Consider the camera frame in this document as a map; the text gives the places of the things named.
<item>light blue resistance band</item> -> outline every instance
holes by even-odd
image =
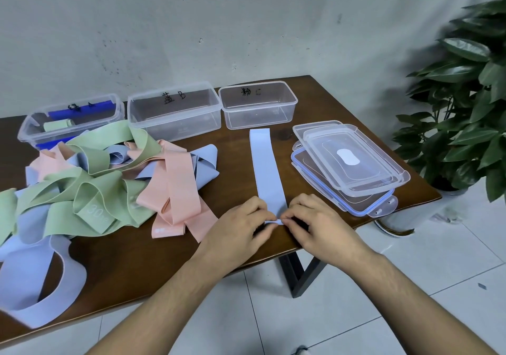
[[[279,218],[287,206],[272,151],[270,129],[250,130],[250,145],[258,197],[263,199],[267,203],[267,209]],[[275,223],[283,224],[280,219]]]

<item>plant pot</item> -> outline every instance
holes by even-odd
[[[461,195],[465,194],[467,191],[467,189],[453,189],[451,186],[446,185],[444,181],[441,182],[436,180],[434,182],[434,186],[444,188],[444,190],[440,190],[439,188],[434,187],[436,191],[441,194],[441,199],[394,212],[393,214],[376,220],[376,225],[390,235],[398,237],[410,235],[419,225],[432,217],[434,214],[442,211],[446,206]]]

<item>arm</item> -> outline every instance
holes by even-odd
[[[207,233],[192,258],[88,354],[167,355],[215,284],[246,262],[269,239],[277,224],[269,224],[253,236],[265,220],[276,220],[276,217],[258,197],[227,211]]]
[[[291,218],[309,225],[309,232]],[[325,202],[300,194],[281,216],[302,247],[349,275],[410,355],[497,355],[467,326],[374,252]]]

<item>finger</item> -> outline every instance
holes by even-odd
[[[246,202],[239,206],[238,211],[248,215],[257,210],[267,210],[267,203],[257,196],[249,198]]]
[[[268,210],[257,210],[253,212],[252,214],[247,216],[248,224],[252,228],[253,231],[260,226],[262,223],[264,223],[266,220],[276,220],[277,217],[274,215],[273,212]]]
[[[282,219],[283,224],[288,227],[291,234],[300,243],[302,247],[307,247],[308,244],[313,240],[311,234],[309,234],[306,230],[300,227],[297,222],[292,219]]]
[[[269,240],[269,238],[272,235],[272,231],[274,231],[276,229],[276,227],[278,227],[278,226],[279,226],[279,224],[270,223],[267,226],[265,226],[265,228],[262,231],[260,231],[258,234],[256,234],[256,236],[251,241],[251,244],[252,244],[255,252],[257,252],[258,249],[260,247],[262,247],[263,244]]]
[[[315,211],[312,208],[302,206],[302,205],[293,205],[290,206],[289,209],[284,211],[280,218],[283,219],[289,219],[289,218],[299,218],[300,220],[303,220],[307,224],[311,225],[313,222],[313,217],[315,215]]]
[[[316,197],[316,195],[311,196],[302,193],[291,200],[290,207],[293,205],[303,205],[310,208],[317,208],[321,204],[315,198],[318,197]]]

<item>forearm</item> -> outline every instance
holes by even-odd
[[[383,255],[371,253],[348,271],[409,355],[496,354]]]
[[[197,307],[221,277],[193,258],[88,354],[167,355]]]

